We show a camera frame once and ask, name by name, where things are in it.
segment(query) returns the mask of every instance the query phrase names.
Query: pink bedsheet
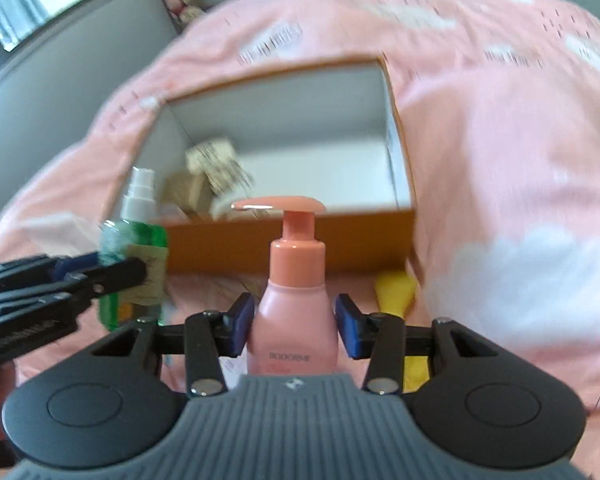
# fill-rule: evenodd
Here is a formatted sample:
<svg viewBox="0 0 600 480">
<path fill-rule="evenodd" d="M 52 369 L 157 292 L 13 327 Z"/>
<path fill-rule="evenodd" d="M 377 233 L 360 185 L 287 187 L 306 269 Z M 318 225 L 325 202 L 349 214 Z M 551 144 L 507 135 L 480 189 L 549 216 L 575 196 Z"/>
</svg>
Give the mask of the pink bedsheet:
<svg viewBox="0 0 600 480">
<path fill-rule="evenodd" d="M 600 22 L 568 2 L 224 4 L 19 192 L 0 216 L 0 260 L 37 251 L 26 219 L 106 218 L 159 102 L 359 56 L 385 58 L 410 151 L 427 276 L 413 319 L 455 317 L 570 384 L 593 413 L 575 460 L 600 478 Z M 210 282 L 195 286 L 210 298 Z M 184 301 L 180 315 L 201 306 Z M 104 333 L 93 311 L 81 327 L 22 359 L 22 377 Z M 177 366 L 166 380 L 178 383 Z"/>
</svg>

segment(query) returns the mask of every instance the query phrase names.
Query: pump dispenser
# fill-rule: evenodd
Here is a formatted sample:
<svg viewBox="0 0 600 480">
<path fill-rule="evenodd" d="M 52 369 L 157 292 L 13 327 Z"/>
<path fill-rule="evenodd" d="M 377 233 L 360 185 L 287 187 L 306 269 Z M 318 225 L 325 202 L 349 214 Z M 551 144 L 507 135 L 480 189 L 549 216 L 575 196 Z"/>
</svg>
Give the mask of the pump dispenser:
<svg viewBox="0 0 600 480">
<path fill-rule="evenodd" d="M 324 285 L 325 245 L 315 239 L 324 205 L 302 196 L 242 200 L 237 210 L 282 210 L 282 238 L 270 247 L 269 283 L 247 342 L 247 368 L 259 375 L 336 371 L 338 332 Z"/>
</svg>

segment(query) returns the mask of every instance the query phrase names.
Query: yellow tube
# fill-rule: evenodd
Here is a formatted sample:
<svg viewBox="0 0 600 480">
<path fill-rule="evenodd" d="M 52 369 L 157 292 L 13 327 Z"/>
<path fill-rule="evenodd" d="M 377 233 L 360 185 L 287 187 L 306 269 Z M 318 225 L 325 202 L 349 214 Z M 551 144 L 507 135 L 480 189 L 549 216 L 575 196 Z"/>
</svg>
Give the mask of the yellow tube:
<svg viewBox="0 0 600 480">
<path fill-rule="evenodd" d="M 376 279 L 376 298 L 380 312 L 404 319 L 413 307 L 417 289 L 418 282 L 405 271 L 383 272 Z M 414 392 L 428 380 L 429 365 L 426 357 L 404 358 L 403 391 Z"/>
</svg>

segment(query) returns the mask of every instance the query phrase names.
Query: label sticker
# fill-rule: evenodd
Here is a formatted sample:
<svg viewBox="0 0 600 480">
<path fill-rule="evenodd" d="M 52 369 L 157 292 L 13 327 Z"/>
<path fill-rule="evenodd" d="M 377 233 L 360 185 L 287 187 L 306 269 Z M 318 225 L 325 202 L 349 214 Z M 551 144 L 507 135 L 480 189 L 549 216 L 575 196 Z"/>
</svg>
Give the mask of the label sticker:
<svg viewBox="0 0 600 480">
<path fill-rule="evenodd" d="M 142 285 L 128 288 L 119 293 L 120 304 L 134 303 L 152 306 L 162 303 L 168 255 L 169 250 L 165 247 L 131 244 L 126 248 L 126 256 L 134 256 L 144 261 L 147 276 Z"/>
<path fill-rule="evenodd" d="M 129 321 L 134 314 L 134 306 L 131 303 L 121 303 L 118 305 L 118 324 Z"/>
</svg>

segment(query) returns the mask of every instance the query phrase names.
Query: beige package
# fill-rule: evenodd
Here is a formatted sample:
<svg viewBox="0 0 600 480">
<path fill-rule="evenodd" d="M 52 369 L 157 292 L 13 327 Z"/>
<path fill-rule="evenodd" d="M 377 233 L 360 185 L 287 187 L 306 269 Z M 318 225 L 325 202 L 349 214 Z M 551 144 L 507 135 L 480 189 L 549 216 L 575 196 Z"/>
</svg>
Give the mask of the beige package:
<svg viewBox="0 0 600 480">
<path fill-rule="evenodd" d="M 180 171 L 167 179 L 161 202 L 175 204 L 186 214 L 208 218 L 214 197 L 205 173 L 191 174 L 189 171 Z"/>
</svg>

